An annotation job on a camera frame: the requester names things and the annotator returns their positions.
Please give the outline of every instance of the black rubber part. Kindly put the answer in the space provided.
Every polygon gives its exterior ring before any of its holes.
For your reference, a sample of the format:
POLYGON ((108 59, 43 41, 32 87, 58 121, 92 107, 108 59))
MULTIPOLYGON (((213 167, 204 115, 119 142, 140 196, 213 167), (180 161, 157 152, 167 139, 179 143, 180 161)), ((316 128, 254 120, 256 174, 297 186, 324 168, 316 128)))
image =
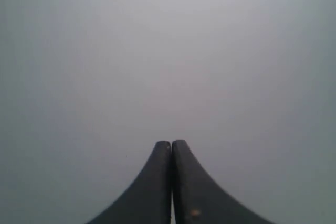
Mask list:
POLYGON ((270 224, 223 191, 184 140, 174 141, 172 149, 177 224, 270 224))
POLYGON ((171 216, 171 147, 157 142, 131 186, 89 224, 168 224, 171 216))

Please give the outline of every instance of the curved black tip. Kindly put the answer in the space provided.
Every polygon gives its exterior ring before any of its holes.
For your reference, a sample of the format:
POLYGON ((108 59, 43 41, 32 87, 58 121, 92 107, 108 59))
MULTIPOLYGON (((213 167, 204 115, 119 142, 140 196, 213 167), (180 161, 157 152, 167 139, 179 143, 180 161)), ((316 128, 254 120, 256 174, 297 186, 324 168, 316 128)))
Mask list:
POLYGON ((172 149, 177 224, 270 224, 224 192, 184 140, 174 141, 172 149))
POLYGON ((170 223, 170 163, 170 143, 157 142, 131 186, 89 224, 170 223))

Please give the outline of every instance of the dark curved edge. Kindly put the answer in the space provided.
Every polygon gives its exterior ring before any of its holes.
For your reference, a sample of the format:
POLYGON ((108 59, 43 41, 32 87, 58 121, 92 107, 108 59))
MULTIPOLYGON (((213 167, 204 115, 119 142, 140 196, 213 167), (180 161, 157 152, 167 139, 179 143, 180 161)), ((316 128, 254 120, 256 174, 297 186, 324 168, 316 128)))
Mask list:
POLYGON ((131 186, 88 224, 168 224, 171 215, 171 148, 157 142, 131 186))
POLYGON ((271 224, 223 191, 184 140, 174 141, 172 149, 177 224, 271 224))

